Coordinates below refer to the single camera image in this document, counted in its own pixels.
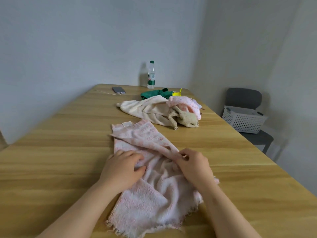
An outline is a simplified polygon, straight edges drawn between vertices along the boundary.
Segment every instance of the smartphone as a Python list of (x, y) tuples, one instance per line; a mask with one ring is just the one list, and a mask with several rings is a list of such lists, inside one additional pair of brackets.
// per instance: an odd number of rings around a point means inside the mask
[(112, 87), (112, 90), (116, 93), (116, 94), (124, 94), (125, 91), (123, 88), (121, 87)]

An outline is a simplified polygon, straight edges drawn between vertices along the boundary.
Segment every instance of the laundry basket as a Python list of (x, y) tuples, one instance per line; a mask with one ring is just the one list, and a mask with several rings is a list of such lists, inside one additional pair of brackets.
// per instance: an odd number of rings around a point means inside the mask
[(257, 134), (267, 116), (250, 108), (224, 106), (222, 119), (238, 132)]

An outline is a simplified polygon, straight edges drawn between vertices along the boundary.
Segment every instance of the plastic bottle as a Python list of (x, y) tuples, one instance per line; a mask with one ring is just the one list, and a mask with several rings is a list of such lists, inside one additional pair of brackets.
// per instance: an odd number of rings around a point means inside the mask
[(147, 72), (147, 88), (153, 89), (155, 86), (154, 61), (150, 61), (149, 71)]

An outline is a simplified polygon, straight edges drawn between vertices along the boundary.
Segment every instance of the green and white label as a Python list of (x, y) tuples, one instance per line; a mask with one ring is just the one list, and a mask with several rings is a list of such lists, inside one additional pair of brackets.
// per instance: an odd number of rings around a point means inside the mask
[(148, 85), (155, 85), (155, 74), (148, 74), (147, 75), (147, 84)]

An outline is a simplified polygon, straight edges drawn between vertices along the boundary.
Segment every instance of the person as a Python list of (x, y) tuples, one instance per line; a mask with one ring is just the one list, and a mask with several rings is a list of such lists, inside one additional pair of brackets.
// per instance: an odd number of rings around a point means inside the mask
[[(185, 178), (200, 192), (217, 238), (261, 238), (235, 205), (213, 181), (208, 159), (202, 153), (183, 149), (176, 163)], [(100, 179), (38, 238), (87, 238), (109, 202), (130, 188), (144, 174), (135, 164), (144, 159), (135, 151), (119, 150), (106, 161)]]

